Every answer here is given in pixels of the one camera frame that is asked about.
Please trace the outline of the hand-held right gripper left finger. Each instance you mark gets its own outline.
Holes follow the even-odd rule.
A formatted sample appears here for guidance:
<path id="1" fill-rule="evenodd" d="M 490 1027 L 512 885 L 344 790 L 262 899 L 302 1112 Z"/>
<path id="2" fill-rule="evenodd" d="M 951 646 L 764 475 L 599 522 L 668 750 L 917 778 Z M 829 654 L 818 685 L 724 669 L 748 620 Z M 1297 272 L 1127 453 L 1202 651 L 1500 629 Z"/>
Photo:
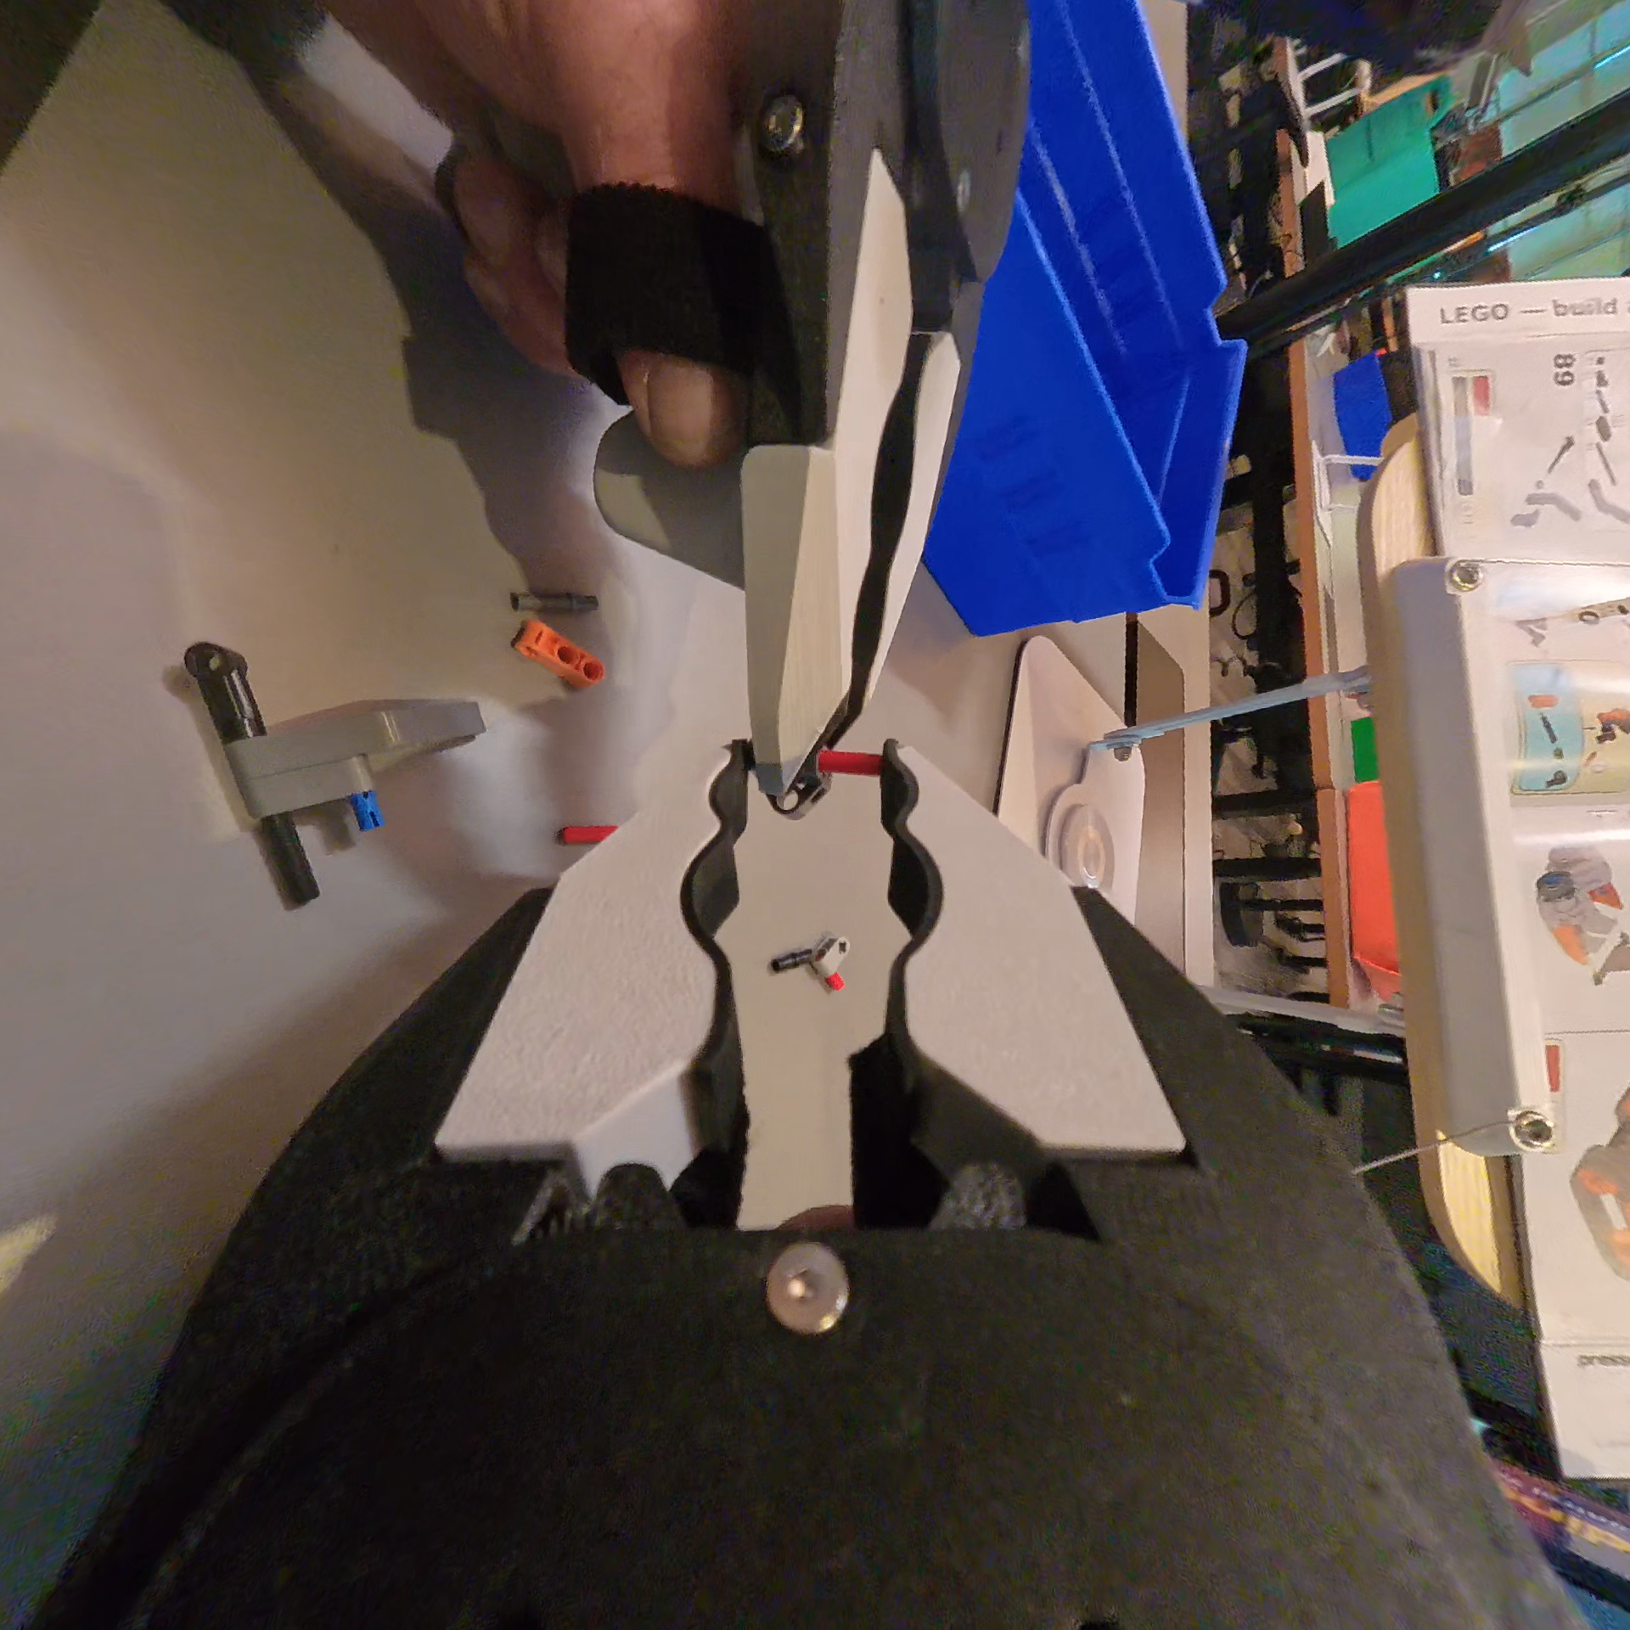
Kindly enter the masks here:
<path id="1" fill-rule="evenodd" d="M 657 1171 L 740 1221 L 748 1108 L 729 957 L 752 756 L 717 749 L 563 872 L 437 1133 L 452 1162 L 554 1162 L 591 1198 Z"/>

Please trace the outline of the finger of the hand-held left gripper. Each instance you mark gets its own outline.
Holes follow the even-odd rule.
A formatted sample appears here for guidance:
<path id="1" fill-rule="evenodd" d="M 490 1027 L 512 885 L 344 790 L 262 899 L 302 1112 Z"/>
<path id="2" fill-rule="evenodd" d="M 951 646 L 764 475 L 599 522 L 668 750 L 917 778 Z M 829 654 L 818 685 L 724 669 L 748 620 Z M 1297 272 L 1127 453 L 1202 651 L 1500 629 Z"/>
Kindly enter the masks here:
<path id="1" fill-rule="evenodd" d="M 744 627 L 753 774 L 800 796 L 823 742 L 864 705 L 922 554 L 919 399 L 906 201 L 872 151 L 853 234 L 836 418 L 825 441 L 742 460 Z"/>
<path id="2" fill-rule="evenodd" d="M 818 755 L 836 749 L 877 693 L 922 567 L 963 398 L 951 333 L 914 334 L 877 448 L 860 458 L 860 593 L 846 623 L 849 679 Z"/>

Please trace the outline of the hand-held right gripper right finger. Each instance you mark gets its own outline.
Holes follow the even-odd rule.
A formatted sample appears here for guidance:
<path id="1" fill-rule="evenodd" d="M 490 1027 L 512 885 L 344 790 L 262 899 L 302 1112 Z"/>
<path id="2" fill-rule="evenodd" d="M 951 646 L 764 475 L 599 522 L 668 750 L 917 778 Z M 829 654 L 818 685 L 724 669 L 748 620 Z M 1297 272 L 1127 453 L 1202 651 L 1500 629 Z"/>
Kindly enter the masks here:
<path id="1" fill-rule="evenodd" d="M 881 755 L 882 1031 L 849 1059 L 860 1225 L 1089 1225 L 1093 1160 L 1188 1142 L 1063 876 L 917 749 Z"/>

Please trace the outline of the orange connector piece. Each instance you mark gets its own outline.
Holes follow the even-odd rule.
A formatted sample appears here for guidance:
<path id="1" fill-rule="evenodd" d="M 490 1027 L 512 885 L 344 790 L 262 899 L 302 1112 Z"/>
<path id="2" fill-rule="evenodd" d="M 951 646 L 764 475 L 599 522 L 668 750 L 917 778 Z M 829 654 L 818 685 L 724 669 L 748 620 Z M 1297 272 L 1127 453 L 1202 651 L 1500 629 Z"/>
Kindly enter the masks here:
<path id="1" fill-rule="evenodd" d="M 599 658 L 547 622 L 522 622 L 509 645 L 520 658 L 537 665 L 571 689 L 593 689 L 606 679 Z"/>

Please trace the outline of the person's left hand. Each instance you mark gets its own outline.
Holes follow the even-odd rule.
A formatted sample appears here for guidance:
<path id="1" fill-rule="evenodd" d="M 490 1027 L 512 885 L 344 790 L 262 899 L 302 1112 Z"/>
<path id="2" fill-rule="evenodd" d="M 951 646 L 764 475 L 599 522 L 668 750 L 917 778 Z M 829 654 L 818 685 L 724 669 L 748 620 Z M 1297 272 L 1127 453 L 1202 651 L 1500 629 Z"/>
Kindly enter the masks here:
<path id="1" fill-rule="evenodd" d="M 334 3 L 326 11 L 463 143 L 450 178 L 469 285 L 543 370 L 571 374 L 569 205 L 500 154 L 487 115 L 560 137 L 573 192 L 627 183 L 740 208 L 748 4 Z"/>

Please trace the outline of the blue plastic bin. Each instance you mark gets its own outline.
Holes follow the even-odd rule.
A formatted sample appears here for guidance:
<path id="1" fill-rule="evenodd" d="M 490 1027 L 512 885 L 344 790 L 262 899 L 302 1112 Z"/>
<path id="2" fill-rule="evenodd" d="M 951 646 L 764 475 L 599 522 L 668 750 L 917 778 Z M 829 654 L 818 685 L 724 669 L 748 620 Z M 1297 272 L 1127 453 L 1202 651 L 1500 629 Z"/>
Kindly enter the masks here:
<path id="1" fill-rule="evenodd" d="M 1030 4 L 1030 116 L 926 563 L 974 635 L 1196 607 L 1247 347 L 1140 4 Z"/>

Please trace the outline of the orange storage bin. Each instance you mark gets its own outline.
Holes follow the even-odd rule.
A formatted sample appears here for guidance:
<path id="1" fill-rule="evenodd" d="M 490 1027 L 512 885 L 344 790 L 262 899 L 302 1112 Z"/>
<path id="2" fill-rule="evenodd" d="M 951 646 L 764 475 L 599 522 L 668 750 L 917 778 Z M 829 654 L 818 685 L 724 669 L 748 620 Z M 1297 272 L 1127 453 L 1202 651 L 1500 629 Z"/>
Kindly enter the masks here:
<path id="1" fill-rule="evenodd" d="M 1391 851 L 1382 785 L 1371 778 L 1345 792 L 1349 951 L 1380 1004 L 1402 995 L 1391 895 Z"/>

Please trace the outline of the grey beam black axle assembly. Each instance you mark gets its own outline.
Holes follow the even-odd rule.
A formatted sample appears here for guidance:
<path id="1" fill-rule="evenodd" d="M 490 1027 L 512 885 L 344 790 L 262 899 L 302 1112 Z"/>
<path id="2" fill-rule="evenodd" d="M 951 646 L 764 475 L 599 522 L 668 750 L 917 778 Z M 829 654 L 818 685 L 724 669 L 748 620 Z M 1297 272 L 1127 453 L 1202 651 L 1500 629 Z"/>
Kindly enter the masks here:
<path id="1" fill-rule="evenodd" d="M 288 908 L 319 899 L 295 818 L 331 806 L 352 816 L 361 833 L 381 828 L 376 780 L 395 764 L 473 743 L 484 733 L 479 704 L 391 700 L 354 704 L 300 721 L 270 726 L 251 685 L 246 658 L 216 643 L 183 652 L 260 853 Z"/>

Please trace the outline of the small blue bin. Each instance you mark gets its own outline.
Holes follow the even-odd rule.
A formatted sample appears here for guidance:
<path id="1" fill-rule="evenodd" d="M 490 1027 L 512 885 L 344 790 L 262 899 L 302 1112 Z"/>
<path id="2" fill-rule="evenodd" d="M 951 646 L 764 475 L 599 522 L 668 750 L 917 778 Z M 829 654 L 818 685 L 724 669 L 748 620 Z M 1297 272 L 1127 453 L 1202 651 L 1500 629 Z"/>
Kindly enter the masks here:
<path id="1" fill-rule="evenodd" d="M 1384 355 L 1354 356 L 1330 378 L 1338 453 L 1359 480 L 1382 462 L 1382 447 L 1391 433 L 1394 411 Z"/>

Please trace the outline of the white booklet holder board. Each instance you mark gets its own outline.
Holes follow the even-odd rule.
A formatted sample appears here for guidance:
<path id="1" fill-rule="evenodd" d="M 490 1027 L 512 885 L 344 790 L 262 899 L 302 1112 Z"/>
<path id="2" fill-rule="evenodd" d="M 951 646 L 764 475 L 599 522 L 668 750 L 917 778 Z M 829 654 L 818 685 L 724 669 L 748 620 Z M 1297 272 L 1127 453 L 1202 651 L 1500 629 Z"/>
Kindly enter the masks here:
<path id="1" fill-rule="evenodd" d="M 1523 947 L 1508 676 L 1519 622 L 1559 607 L 1559 567 L 1458 557 L 1377 568 L 1366 612 L 1407 1055 L 1437 1133 L 1484 1157 L 1559 1145 Z"/>

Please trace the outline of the light wooden backing board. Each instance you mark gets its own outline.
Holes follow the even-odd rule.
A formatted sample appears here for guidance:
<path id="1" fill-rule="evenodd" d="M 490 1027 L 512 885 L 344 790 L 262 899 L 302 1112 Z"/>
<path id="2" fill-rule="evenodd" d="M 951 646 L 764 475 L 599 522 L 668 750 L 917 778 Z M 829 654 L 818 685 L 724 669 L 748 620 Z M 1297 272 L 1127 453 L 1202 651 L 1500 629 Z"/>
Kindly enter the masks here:
<path id="1" fill-rule="evenodd" d="M 1405 737 L 1405 676 L 1387 593 L 1396 568 L 1437 558 L 1419 419 L 1396 424 L 1382 464 L 1367 483 L 1354 522 L 1354 549 L 1375 718 L 1380 795 L 1389 850 L 1389 887 L 1402 981 L 1402 1016 L 1412 1081 L 1420 1192 L 1437 1239 L 1519 1312 L 1528 1309 L 1513 1179 L 1506 1162 L 1465 1152 L 1451 1140 L 1442 1020 L 1433 965 L 1433 923 L 1425 901 L 1417 770 Z"/>

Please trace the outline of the black metal post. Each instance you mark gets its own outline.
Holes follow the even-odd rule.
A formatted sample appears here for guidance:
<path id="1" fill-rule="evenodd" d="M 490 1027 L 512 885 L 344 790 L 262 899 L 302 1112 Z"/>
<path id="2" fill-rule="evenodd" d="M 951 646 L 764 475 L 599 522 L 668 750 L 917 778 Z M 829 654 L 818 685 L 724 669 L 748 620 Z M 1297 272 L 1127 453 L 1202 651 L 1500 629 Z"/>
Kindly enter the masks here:
<path id="1" fill-rule="evenodd" d="M 1619 93 L 1243 300 L 1216 319 L 1219 334 L 1243 340 L 1252 356 L 1273 356 L 1477 231 L 1564 193 L 1625 154 L 1628 97 Z"/>

